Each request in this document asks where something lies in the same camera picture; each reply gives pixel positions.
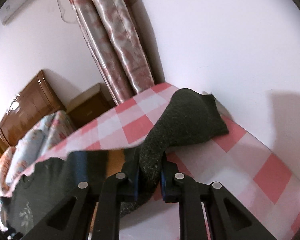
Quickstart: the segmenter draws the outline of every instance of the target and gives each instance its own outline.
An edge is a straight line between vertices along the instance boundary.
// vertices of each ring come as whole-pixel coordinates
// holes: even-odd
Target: white wall
[[[65,105],[103,82],[78,25],[62,21],[56,0],[33,0],[6,26],[0,20],[0,120],[40,69]]]
[[[145,23],[143,4],[151,25]],[[292,0],[139,0],[164,76],[212,92],[300,178],[300,11]]]

